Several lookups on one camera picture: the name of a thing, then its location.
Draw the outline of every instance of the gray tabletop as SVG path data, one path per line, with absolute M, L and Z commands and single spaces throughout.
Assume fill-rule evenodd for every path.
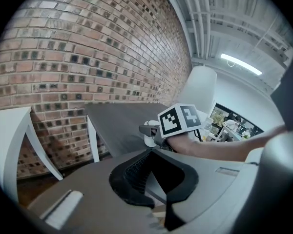
M 143 150 L 139 125 L 157 120 L 167 106 L 153 103 L 87 104 L 86 113 L 97 134 L 113 157 Z

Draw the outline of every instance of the white wall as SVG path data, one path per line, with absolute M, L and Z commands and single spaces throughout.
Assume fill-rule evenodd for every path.
M 283 123 L 272 100 L 221 73 L 217 73 L 214 100 L 215 103 L 233 110 L 264 131 Z

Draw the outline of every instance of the window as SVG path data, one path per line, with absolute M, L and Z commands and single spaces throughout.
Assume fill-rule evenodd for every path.
M 260 134 L 263 132 L 263 130 L 261 130 L 259 127 L 255 126 L 253 123 L 251 123 L 247 119 L 243 118 L 241 115 L 236 114 L 234 111 L 232 111 L 232 110 L 230 110 L 220 104 L 216 104 L 214 107 L 214 110 L 210 116 L 210 118 L 212 118 L 214 120 L 214 122 L 212 124 L 212 128 L 211 128 L 211 132 L 213 134 L 218 136 L 218 134 L 220 133 L 220 131 L 222 129 L 222 123 L 227 120 L 227 117 L 230 114 L 233 115 L 234 117 L 240 116 L 242 119 L 240 124 L 243 127 L 240 127 L 238 129 L 238 131 L 237 131 L 238 134 L 241 135 L 242 132 L 244 132 L 245 130 L 248 130 L 249 133 L 251 134 L 251 136 L 254 136 L 254 135 L 257 135 L 257 134 Z

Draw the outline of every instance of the hand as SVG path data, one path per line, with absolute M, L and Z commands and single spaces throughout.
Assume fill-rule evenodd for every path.
M 167 142 L 174 151 L 186 154 L 189 151 L 193 140 L 189 138 L 188 133 L 184 133 L 169 137 Z

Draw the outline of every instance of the floor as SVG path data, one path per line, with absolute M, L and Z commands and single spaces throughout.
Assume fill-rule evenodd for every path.
M 104 156 L 104 158 L 100 158 L 100 160 L 112 158 L 111 155 Z M 87 165 L 89 162 L 85 162 L 81 165 L 74 166 L 68 169 L 61 171 L 64 177 L 70 175 L 80 167 Z M 18 196 L 19 196 L 19 204 L 28 207 L 28 205 L 37 198 L 44 191 L 49 189 L 51 186 L 55 185 L 59 182 L 54 176 L 51 174 L 37 176 L 33 178 L 21 179 L 17 182 L 18 188 Z

